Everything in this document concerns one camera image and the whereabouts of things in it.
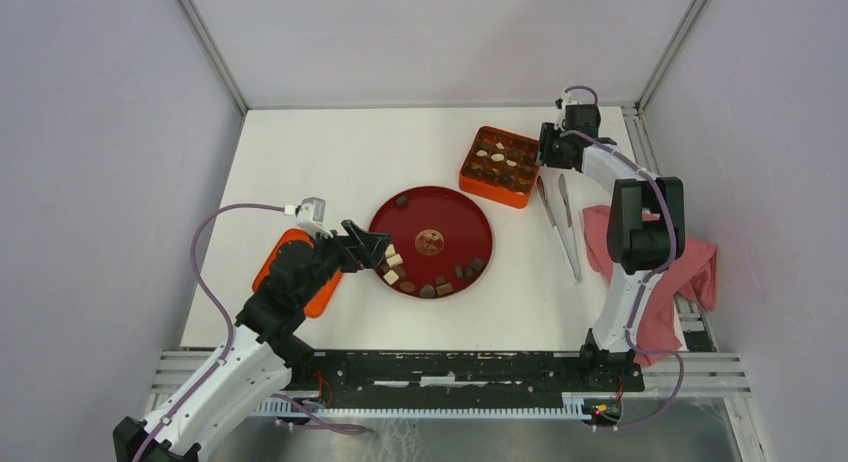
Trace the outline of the metal tongs with white handle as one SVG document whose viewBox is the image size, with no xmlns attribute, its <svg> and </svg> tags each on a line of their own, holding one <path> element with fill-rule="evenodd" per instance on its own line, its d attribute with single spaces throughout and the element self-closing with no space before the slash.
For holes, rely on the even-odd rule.
<svg viewBox="0 0 848 462">
<path fill-rule="evenodd" d="M 573 228 L 573 222 L 571 221 L 571 214 L 569 212 L 568 203 L 565 203 L 566 223 L 564 226 L 561 226 L 557 222 L 556 216 L 554 215 L 554 211 L 551 205 L 551 199 L 548 196 L 548 191 L 541 176 L 538 176 L 536 178 L 536 190 L 542 201 L 542 205 L 546 212 L 551 228 L 553 232 L 557 234 L 560 250 L 571 267 L 574 280 L 579 283 L 583 279 L 582 268 L 577 252 L 576 235 Z"/>
</svg>

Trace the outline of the orange chocolate box with dividers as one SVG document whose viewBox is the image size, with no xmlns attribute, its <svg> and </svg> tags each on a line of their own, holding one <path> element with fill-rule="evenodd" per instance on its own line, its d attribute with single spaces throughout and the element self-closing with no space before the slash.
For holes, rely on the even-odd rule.
<svg viewBox="0 0 848 462">
<path fill-rule="evenodd" d="M 492 126 L 478 129 L 459 170 L 460 190 L 515 209 L 536 185 L 539 141 Z"/>
</svg>

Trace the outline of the round red lacquer tray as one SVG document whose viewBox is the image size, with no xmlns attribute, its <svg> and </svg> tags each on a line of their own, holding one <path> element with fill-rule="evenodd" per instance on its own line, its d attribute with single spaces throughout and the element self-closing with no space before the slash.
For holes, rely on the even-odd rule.
<svg viewBox="0 0 848 462">
<path fill-rule="evenodd" d="M 407 194 L 405 208 L 395 199 Z M 377 269 L 381 282 L 402 295 L 440 299 L 473 285 L 489 265 L 494 232 L 482 209 L 460 192 L 441 186 L 404 190 L 377 209 L 368 230 L 391 236 L 386 256 L 400 254 L 403 263 Z"/>
</svg>

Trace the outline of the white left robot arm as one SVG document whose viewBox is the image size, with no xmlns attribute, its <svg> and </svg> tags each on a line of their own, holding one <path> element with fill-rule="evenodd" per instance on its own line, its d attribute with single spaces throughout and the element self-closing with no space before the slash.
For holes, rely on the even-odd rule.
<svg viewBox="0 0 848 462">
<path fill-rule="evenodd" d="M 295 334 L 305 307 L 336 275 L 378 268 L 391 244 L 350 220 L 342 227 L 312 237 L 310 252 L 278 250 L 225 341 L 159 408 L 116 426 L 117 460 L 201 461 L 272 394 L 312 381 L 314 350 Z"/>
</svg>

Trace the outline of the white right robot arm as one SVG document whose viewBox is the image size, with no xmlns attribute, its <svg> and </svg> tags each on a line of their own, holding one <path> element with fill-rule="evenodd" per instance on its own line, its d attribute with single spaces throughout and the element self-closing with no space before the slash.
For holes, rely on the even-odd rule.
<svg viewBox="0 0 848 462">
<path fill-rule="evenodd" d="M 662 275 L 685 247 L 683 184 L 659 177 L 599 135 L 595 104 L 560 96 L 558 117 L 543 123 L 536 164 L 574 170 L 598 183 L 611 197 L 606 247 L 612 275 L 599 319 L 580 349 L 577 374 L 591 390 L 602 390 L 639 353 L 638 327 Z"/>
</svg>

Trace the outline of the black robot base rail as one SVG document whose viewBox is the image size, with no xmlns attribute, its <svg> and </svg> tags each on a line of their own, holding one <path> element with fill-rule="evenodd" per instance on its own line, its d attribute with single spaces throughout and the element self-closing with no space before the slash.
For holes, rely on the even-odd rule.
<svg viewBox="0 0 848 462">
<path fill-rule="evenodd" d="M 534 409 L 565 394 L 617 396 L 645 388 L 635 363 L 578 352 L 317 351 L 293 370 L 289 392 L 332 409 Z"/>
</svg>

